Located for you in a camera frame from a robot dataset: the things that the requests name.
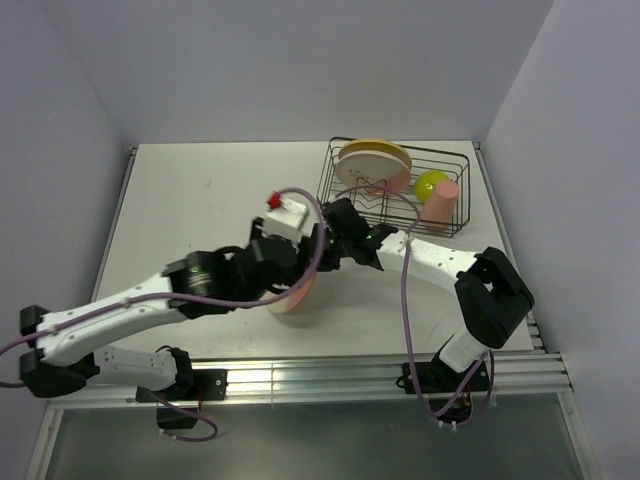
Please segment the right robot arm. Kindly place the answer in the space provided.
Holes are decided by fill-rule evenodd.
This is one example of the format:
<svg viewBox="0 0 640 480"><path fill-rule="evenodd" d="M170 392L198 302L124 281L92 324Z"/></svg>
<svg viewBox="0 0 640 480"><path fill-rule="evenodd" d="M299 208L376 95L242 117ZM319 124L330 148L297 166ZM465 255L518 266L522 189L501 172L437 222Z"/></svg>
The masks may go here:
<svg viewBox="0 0 640 480"><path fill-rule="evenodd" d="M322 208L325 250L318 269L337 270L344 258L379 271L409 276L455 296L463 326L437 353L435 383L452 390L483 354L502 348L535 305L535 299L506 254L494 247L476 253L414 238L381 223L369 225L348 198Z"/></svg>

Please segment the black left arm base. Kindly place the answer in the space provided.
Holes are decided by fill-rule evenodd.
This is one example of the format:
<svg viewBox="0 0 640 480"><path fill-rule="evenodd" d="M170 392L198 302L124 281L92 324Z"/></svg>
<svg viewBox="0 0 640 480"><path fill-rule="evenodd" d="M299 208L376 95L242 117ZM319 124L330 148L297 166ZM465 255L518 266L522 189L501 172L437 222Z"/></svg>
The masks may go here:
<svg viewBox="0 0 640 480"><path fill-rule="evenodd" d="M187 370L186 372L153 371L135 383L135 400L153 402L150 392L168 401L219 401L225 398L227 371Z"/></svg>

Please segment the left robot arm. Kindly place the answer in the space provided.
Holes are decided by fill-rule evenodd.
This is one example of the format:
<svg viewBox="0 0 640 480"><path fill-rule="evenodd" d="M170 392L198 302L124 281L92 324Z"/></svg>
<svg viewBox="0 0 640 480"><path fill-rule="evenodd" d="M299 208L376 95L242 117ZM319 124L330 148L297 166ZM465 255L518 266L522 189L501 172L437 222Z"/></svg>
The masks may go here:
<svg viewBox="0 0 640 480"><path fill-rule="evenodd" d="M90 380L132 385L183 399L195 386L189 354L177 347L158 352L120 349L118 340L156 327L291 297L310 270L307 238L294 243L259 235L244 247L196 251L148 280L95 303L64 312L40 306L20 312L29 349L19 359L21 386L37 398L56 398Z"/></svg>

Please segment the green ceramic bowl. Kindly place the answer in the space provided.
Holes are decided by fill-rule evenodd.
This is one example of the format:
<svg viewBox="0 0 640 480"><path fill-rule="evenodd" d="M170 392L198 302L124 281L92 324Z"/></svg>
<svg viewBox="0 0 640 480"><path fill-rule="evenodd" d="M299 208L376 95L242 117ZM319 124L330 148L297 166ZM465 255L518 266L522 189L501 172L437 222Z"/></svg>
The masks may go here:
<svg viewBox="0 0 640 480"><path fill-rule="evenodd" d="M435 187L448 179L449 177L440 170L426 171L415 180L413 193L421 203L425 203L431 197Z"/></svg>

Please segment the pink cream plate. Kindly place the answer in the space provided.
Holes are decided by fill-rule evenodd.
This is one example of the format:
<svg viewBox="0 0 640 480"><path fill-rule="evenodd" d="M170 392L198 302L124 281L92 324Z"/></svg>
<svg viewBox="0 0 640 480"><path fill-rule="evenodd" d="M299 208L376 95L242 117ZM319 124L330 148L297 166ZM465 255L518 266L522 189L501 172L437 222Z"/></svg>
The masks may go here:
<svg viewBox="0 0 640 480"><path fill-rule="evenodd" d="M279 300L278 302L270 303L266 306L266 309L272 314L289 314L292 313L307 296L314 283L315 278L311 277L299 290L290 296Z"/></svg>
<svg viewBox="0 0 640 480"><path fill-rule="evenodd" d="M400 158L373 150L344 155L335 165L335 176L347 188L365 186L370 194L377 194L377 187L403 191L411 182L410 169Z"/></svg>

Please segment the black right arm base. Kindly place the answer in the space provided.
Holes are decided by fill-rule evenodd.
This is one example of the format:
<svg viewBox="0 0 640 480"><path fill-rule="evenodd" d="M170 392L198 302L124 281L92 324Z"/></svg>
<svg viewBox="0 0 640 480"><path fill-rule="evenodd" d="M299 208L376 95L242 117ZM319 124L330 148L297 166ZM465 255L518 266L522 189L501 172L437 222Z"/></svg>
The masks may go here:
<svg viewBox="0 0 640 480"><path fill-rule="evenodd" d="M454 393L463 383L465 377L472 368L457 373L440 361L417 362L415 364L418 383L423 394ZM401 375L396 379L395 385L407 395L415 393L413 375L410 365L405 362L401 365ZM461 390L462 393L485 392L491 386L489 371L486 363L481 362L477 370L470 377Z"/></svg>

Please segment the yellow cream plate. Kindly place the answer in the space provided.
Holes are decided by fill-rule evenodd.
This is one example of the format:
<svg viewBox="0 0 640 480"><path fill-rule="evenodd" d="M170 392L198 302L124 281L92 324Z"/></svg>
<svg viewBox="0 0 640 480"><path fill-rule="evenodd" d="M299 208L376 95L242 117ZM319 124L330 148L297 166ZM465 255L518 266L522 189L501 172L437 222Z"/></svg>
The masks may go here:
<svg viewBox="0 0 640 480"><path fill-rule="evenodd" d="M385 153L402 161L408 168L412 166L411 157L402 146L394 142L376 138L360 138L347 142L340 148L338 158L342 159L346 155L360 151Z"/></svg>

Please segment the pink cup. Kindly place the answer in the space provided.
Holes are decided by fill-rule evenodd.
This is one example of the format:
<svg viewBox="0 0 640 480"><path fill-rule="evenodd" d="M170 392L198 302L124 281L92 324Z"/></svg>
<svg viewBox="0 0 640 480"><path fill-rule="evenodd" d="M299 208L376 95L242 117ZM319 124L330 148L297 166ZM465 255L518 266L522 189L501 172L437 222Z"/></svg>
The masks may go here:
<svg viewBox="0 0 640 480"><path fill-rule="evenodd" d="M434 186L431 196L423 205L420 218L438 226L450 223L456 209L459 193L459 187L454 181L440 181Z"/></svg>

